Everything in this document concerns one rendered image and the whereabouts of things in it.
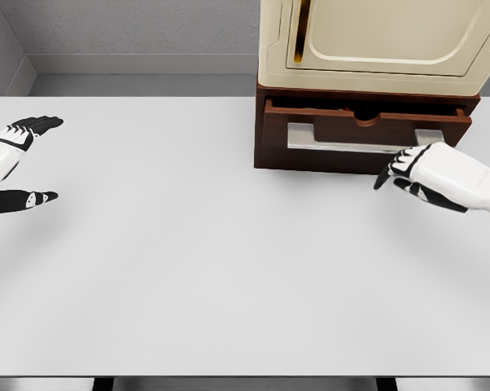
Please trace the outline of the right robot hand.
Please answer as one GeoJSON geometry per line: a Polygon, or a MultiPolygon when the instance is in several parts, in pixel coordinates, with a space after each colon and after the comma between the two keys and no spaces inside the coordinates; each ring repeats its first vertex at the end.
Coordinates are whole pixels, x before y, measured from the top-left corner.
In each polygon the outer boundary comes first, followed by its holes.
{"type": "Polygon", "coordinates": [[[397,187],[429,204],[460,213],[488,211],[490,168],[444,142],[399,151],[374,189],[391,177],[397,187]]]}

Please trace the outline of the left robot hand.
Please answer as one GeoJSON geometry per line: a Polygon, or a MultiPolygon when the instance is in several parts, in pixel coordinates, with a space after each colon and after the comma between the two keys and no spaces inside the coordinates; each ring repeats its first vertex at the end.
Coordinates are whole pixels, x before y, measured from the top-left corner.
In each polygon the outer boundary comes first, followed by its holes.
{"type": "MultiPolygon", "coordinates": [[[[17,167],[22,156],[36,139],[62,124],[63,119],[57,116],[28,117],[0,130],[0,183],[17,167]]],[[[59,195],[53,191],[2,190],[0,214],[32,209],[58,197],[59,195]]]]}

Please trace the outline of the brown wooden drawer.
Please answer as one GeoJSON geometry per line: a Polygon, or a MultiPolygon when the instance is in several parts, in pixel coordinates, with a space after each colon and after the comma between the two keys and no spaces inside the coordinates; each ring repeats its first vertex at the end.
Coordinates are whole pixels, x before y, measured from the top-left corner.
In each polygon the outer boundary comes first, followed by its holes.
{"type": "Polygon", "coordinates": [[[287,147],[287,124],[314,126],[318,142],[415,144],[416,129],[441,130],[456,146],[471,125],[458,103],[268,97],[265,101],[263,144],[287,147]]]}

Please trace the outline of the cream cabinet door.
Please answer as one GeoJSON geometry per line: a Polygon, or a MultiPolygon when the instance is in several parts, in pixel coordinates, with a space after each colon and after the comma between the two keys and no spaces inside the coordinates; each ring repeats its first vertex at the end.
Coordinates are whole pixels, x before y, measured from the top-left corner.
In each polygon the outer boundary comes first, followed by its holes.
{"type": "Polygon", "coordinates": [[[290,69],[462,77],[490,34],[490,0],[311,0],[290,69]]]}

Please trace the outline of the brown wooden cabinet base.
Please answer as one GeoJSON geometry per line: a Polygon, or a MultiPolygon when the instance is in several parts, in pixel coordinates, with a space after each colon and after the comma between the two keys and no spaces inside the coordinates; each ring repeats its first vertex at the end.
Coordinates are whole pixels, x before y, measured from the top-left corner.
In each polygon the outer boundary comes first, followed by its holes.
{"type": "Polygon", "coordinates": [[[398,94],[342,90],[317,90],[256,85],[256,128],[254,166],[261,169],[289,169],[344,174],[378,174],[395,154],[325,152],[266,147],[263,144],[265,101],[268,97],[354,99],[421,103],[458,103],[470,117],[480,101],[473,96],[398,94]]]}

